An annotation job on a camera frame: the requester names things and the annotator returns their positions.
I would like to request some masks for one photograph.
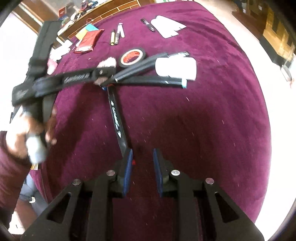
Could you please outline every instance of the yellow marker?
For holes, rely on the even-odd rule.
[[[114,45],[114,41],[115,41],[115,29],[111,33],[111,41],[110,41],[110,44],[111,45]]]

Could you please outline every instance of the silver rivet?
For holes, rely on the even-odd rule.
[[[214,179],[208,177],[208,178],[205,180],[205,182],[206,182],[207,184],[213,184],[213,183],[214,183]]]
[[[75,179],[75,180],[72,182],[72,184],[75,185],[75,186],[79,185],[80,183],[81,183],[81,181],[80,181],[79,179]]]
[[[178,171],[178,170],[172,170],[172,171],[171,171],[171,174],[172,174],[173,176],[178,176],[178,175],[180,175],[180,171]]]
[[[107,172],[107,176],[111,177],[111,176],[114,176],[115,175],[115,171],[114,170],[109,170]]]

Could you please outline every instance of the black electrical tape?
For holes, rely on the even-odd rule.
[[[118,60],[119,66],[122,68],[127,68],[135,63],[142,61],[143,59],[145,59],[145,57],[146,53],[143,48],[130,49],[120,56]]]

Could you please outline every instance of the purple bedsheet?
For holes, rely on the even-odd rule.
[[[140,21],[156,15],[187,28],[164,39]],[[118,22],[126,37],[110,46]],[[259,82],[232,35],[195,2],[147,5],[96,27],[105,32],[94,51],[63,56],[55,73],[94,67],[134,47],[143,47],[149,56],[186,50],[198,63],[197,79],[187,89],[117,88],[136,165],[128,197],[114,202],[114,239],[171,240],[175,207],[158,196],[153,148],[190,177],[213,178],[255,221],[268,183],[271,134]],[[105,91],[78,85],[61,91],[56,104],[57,145],[41,170],[31,172],[49,202],[73,179],[92,179],[121,159]]]

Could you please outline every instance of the human hand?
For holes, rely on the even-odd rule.
[[[52,109],[52,114],[47,123],[39,123],[30,115],[22,112],[22,107],[13,118],[6,134],[7,150],[14,157],[25,159],[28,156],[26,147],[26,134],[40,134],[46,131],[45,140],[51,145],[55,145],[57,140],[54,137],[55,126],[57,123],[57,108]]]

